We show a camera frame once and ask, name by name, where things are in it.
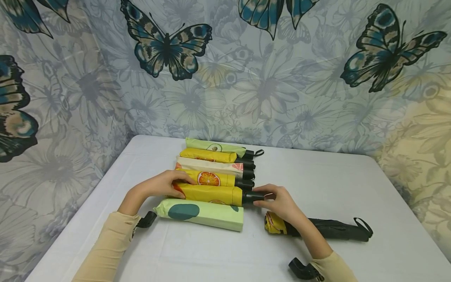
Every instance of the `butterfly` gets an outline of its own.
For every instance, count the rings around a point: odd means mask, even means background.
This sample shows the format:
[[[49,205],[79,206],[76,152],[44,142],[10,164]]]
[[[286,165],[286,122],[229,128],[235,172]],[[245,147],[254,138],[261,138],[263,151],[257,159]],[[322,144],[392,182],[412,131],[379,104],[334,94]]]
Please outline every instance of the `butterfly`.
[[[312,37],[305,24],[300,22],[299,29],[291,29],[290,17],[282,17],[280,19],[280,29],[277,31],[279,39],[286,39],[289,44],[297,44],[299,41],[309,44]]]
[[[0,162],[9,162],[37,144],[37,121],[19,110],[30,102],[22,74],[13,56],[0,55]]]
[[[400,74],[404,65],[417,62],[426,52],[438,47],[446,36],[443,31],[435,31],[402,43],[395,12],[388,5],[379,4],[357,40],[356,46],[361,51],[349,58],[340,77],[351,87],[375,77],[369,92],[381,91]]]
[[[277,22],[282,14],[285,0],[238,0],[239,16],[248,24],[276,34]],[[301,17],[319,0],[286,0],[293,27],[298,27]]]
[[[238,74],[247,69],[252,56],[253,52],[246,46],[228,52],[210,47],[196,76],[206,87],[230,89],[238,81]]]
[[[37,0],[43,6],[57,13],[62,19],[70,23],[67,16],[67,2],[69,0]],[[43,33],[53,38],[47,26],[42,21],[33,0],[2,0],[0,6],[13,21],[14,25],[26,33]]]
[[[163,31],[129,0],[121,2],[120,10],[127,20],[129,34],[138,41],[135,56],[141,68],[156,78],[163,65],[169,65],[174,80],[191,79],[198,70],[194,56],[205,54],[205,47],[212,39],[212,27],[205,23],[196,24],[172,37],[168,33],[163,35]]]

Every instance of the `black umbrella handle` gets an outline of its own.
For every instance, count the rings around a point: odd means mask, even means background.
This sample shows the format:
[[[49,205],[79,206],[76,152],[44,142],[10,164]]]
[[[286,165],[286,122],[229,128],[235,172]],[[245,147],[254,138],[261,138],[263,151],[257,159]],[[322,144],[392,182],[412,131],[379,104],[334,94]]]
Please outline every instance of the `black umbrella handle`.
[[[359,219],[361,222],[363,222],[363,224],[365,225],[366,228],[362,224],[360,224],[360,222],[358,222],[357,219]],[[368,238],[371,238],[373,236],[373,234],[374,234],[373,230],[363,219],[361,219],[359,217],[354,217],[354,222],[355,222],[355,224],[357,224],[357,226],[359,228],[366,230],[366,232],[368,234]]]
[[[313,280],[318,278],[318,281],[324,281],[324,277],[316,270],[315,267],[313,267],[313,265],[308,264],[305,266],[298,258],[294,258],[288,266],[299,279]]]

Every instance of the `flower print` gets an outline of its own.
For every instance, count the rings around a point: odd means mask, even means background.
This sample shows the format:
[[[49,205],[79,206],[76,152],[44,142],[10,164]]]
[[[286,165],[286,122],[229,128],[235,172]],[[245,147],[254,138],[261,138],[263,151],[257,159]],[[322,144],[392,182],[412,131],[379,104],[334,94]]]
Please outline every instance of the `flower print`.
[[[332,24],[341,30],[352,30],[362,21],[366,1],[345,0],[332,17]]]
[[[342,102],[338,99],[314,98],[308,104],[297,106],[286,112],[288,118],[293,122],[287,126],[287,129],[297,132],[299,130],[296,128],[302,128],[302,135],[307,140],[312,140],[313,137],[322,134],[324,130],[335,124],[341,109]],[[295,134],[297,138],[300,138],[299,133]]]
[[[428,56],[420,59],[409,68],[404,68],[401,75],[388,84],[388,91],[401,95],[410,101],[423,102],[432,100],[451,85],[451,64],[433,64]]]
[[[325,16],[327,15],[327,11],[330,9],[332,5],[335,4],[335,2],[337,2],[337,0],[317,1],[315,3],[315,6],[307,12],[306,16],[308,16],[309,18],[318,16],[325,18]]]
[[[232,120],[230,124],[231,133],[237,133],[241,130],[241,122],[239,120]]]
[[[70,199],[67,204],[54,215],[54,218],[39,231],[39,241],[41,243],[53,243],[57,236],[63,231],[74,214],[77,212],[79,206]]]
[[[227,108],[225,109],[225,112],[233,120],[241,117],[241,115],[239,114],[239,108],[235,104],[228,105]]]
[[[279,148],[292,148],[293,147],[293,140],[291,139],[290,135],[285,134],[283,135],[279,141],[276,144],[276,147]]]
[[[73,12],[79,13],[79,10],[74,7]],[[74,38],[80,38],[83,33],[92,34],[91,28],[86,23],[87,17],[84,14],[74,15],[71,13],[70,23],[66,22],[54,12],[44,12],[42,16],[46,18],[47,26],[52,31],[52,34],[58,36],[70,35]]]
[[[420,154],[430,154],[445,150],[451,152],[451,100],[443,95],[426,102],[429,114],[414,116],[414,124],[405,133],[410,138],[424,140],[418,149]],[[451,154],[447,153],[445,163],[451,161]]]
[[[302,73],[309,84],[305,89],[307,94],[340,100],[352,97],[349,87],[340,78],[349,57],[346,55],[344,37],[337,27],[320,25],[317,28],[312,40],[312,52],[318,59]]]
[[[395,189],[398,191],[399,195],[401,195],[403,200],[407,204],[409,204],[410,199],[412,198],[412,194],[410,193],[409,189],[396,180],[392,180],[391,182],[392,182],[393,186],[395,187]]]
[[[426,213],[428,212],[428,206],[430,204],[430,198],[424,198],[410,206],[412,212],[415,214],[417,219],[423,223],[426,218]]]
[[[372,129],[377,136],[385,138],[390,132],[395,129],[395,125],[391,122],[382,121],[373,125]]]
[[[214,119],[220,125],[228,125],[228,124],[230,124],[230,117],[227,115],[227,113],[225,111],[217,111],[215,113]]]
[[[238,6],[232,1],[223,1],[221,5],[211,13],[213,38],[221,43],[228,44],[239,41],[246,30],[247,24],[238,15]]]
[[[33,222],[36,218],[35,211],[0,196],[0,263],[17,258],[18,254],[33,245],[36,229]]]
[[[166,0],[163,3],[166,21],[169,27],[176,30],[182,24],[187,26],[204,22],[204,10],[197,0]]]
[[[70,199],[89,193],[100,179],[81,136],[71,130],[40,139],[35,150],[0,166],[0,173],[2,193],[40,214],[61,209]]]
[[[273,50],[261,70],[251,69],[249,78],[233,86],[239,93],[233,102],[239,104],[237,107],[240,114],[251,114],[252,122],[256,123],[263,117],[272,118],[274,111],[285,114],[286,103],[299,100],[293,77],[284,71],[291,69],[287,64],[292,55],[292,49]]]
[[[112,18],[116,3],[110,0],[91,0],[88,12],[97,18]]]
[[[61,65],[56,66],[44,60],[41,67],[42,69],[38,71],[30,70],[32,81],[24,81],[33,101],[29,108],[41,119],[38,122],[42,125],[39,130],[40,136],[65,129],[72,117],[69,103],[63,95],[61,82],[57,76],[58,67]]]
[[[313,138],[313,140],[310,141],[310,146],[318,151],[336,152],[336,150],[333,150],[332,148],[340,143],[340,139],[341,136],[338,135],[322,134]]]
[[[240,131],[238,143],[259,145],[261,143],[262,130],[260,128],[245,128]]]
[[[0,23],[0,50],[2,54],[14,54],[17,64],[23,69],[32,69],[38,57],[27,35],[9,21]]]
[[[164,98],[154,88],[134,86],[123,100],[127,104],[127,114],[149,132],[165,127],[169,110]]]
[[[229,131],[220,125],[211,125],[203,128],[200,139],[213,142],[229,142],[231,140]]]
[[[105,67],[97,49],[86,50],[75,43],[63,47],[59,56],[68,70],[62,82],[68,88],[70,110],[78,109],[85,125],[106,125],[112,117],[120,116],[116,74]]]
[[[193,80],[171,82],[162,90],[166,105],[176,123],[200,130],[207,126],[207,117],[222,110],[224,95],[216,89],[204,89]]]
[[[253,52],[247,47],[238,47],[229,52],[218,51],[214,47],[207,47],[204,60],[199,62],[199,71],[195,78],[207,88],[230,89],[242,73]]]
[[[189,137],[189,128],[187,125],[168,125],[169,136],[175,138],[186,138]]]
[[[367,155],[376,158],[380,155],[379,149],[381,146],[382,143],[373,141],[369,135],[364,135],[361,137],[358,136],[346,142],[338,150],[338,152],[355,155]]]
[[[381,159],[382,170],[400,183],[414,181],[423,172],[421,164],[406,155],[387,154]]]
[[[406,105],[400,98],[362,92],[343,104],[337,122],[340,124],[334,132],[341,135],[343,141],[350,140],[365,135],[370,128],[384,121],[388,123],[400,121],[405,112]],[[383,141],[383,138],[377,136],[376,138]]]
[[[437,193],[433,196],[432,203],[440,206],[442,211],[451,214],[451,196],[445,196],[443,193]]]

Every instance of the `black handle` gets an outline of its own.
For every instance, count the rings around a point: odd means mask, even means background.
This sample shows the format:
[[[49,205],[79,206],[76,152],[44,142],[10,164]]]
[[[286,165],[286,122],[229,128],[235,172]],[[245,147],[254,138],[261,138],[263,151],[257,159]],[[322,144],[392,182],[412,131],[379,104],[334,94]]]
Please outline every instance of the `black handle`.
[[[157,215],[154,212],[147,212],[146,216],[141,218],[136,225],[139,228],[149,228],[155,221]]]

